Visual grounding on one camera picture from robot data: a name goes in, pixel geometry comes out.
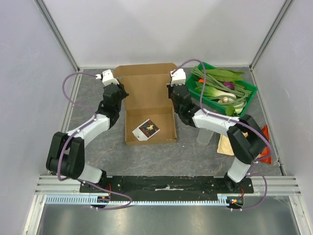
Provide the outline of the brown cardboard box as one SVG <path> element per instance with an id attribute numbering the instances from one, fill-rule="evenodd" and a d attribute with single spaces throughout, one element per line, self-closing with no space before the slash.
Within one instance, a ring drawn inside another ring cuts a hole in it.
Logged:
<path id="1" fill-rule="evenodd" d="M 114 69 L 114 77 L 129 94 L 125 105 L 125 143 L 144 145 L 172 143 L 177 141 L 175 111 L 168 97 L 167 84 L 170 72 L 176 69 L 173 63 L 124 65 Z M 146 141 L 139 141 L 133 130 L 150 120 L 159 131 Z"/>

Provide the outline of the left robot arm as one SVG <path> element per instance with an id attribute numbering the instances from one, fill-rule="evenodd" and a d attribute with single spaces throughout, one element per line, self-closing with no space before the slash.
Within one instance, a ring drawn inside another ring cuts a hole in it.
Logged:
<path id="1" fill-rule="evenodd" d="M 120 82 L 104 87 L 103 100 L 93 117 L 67 133 L 53 135 L 46 168 L 67 178 L 90 182 L 96 192 L 107 188 L 106 172 L 85 162 L 85 147 L 101 133 L 111 129 L 119 118 L 121 103 L 129 94 Z"/>

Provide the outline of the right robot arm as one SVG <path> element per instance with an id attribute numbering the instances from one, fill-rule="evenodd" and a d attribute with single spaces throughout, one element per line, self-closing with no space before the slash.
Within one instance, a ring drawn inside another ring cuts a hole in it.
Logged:
<path id="1" fill-rule="evenodd" d="M 224 175 L 224 187 L 231 193 L 239 190 L 255 159 L 270 147 L 254 118 L 250 115 L 228 117 L 202 109 L 192 101 L 188 88 L 183 84 L 167 84 L 167 88 L 175 113 L 185 125 L 228 137 L 235 159 Z"/>

